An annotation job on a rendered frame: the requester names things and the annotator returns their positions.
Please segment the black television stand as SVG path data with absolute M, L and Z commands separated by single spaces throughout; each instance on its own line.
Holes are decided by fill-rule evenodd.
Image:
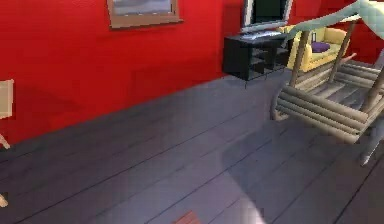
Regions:
M 288 45 L 282 47 L 286 35 L 245 39 L 240 35 L 224 38 L 222 72 L 244 81 L 283 70 L 288 62 Z

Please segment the silver television set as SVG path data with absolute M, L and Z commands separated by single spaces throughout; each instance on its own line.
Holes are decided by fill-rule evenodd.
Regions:
M 280 35 L 276 28 L 288 24 L 293 0 L 244 0 L 240 37 L 255 40 Z

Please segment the purple cushion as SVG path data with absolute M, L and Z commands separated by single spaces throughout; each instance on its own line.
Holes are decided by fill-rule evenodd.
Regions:
M 330 45 L 325 42 L 312 42 L 311 47 L 313 53 L 322 53 L 330 49 Z

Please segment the beige wooden chair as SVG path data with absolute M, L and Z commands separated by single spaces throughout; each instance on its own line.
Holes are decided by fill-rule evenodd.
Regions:
M 12 116 L 13 85 L 13 79 L 0 81 L 0 120 Z M 0 134 L 0 144 L 6 150 L 10 149 L 11 147 L 2 134 Z M 3 194 L 0 193 L 0 208 L 7 206 L 7 199 L 3 196 Z

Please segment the brown framed wall picture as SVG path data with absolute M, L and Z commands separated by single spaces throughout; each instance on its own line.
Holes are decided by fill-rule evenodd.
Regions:
M 112 29 L 182 22 L 178 0 L 106 0 Z

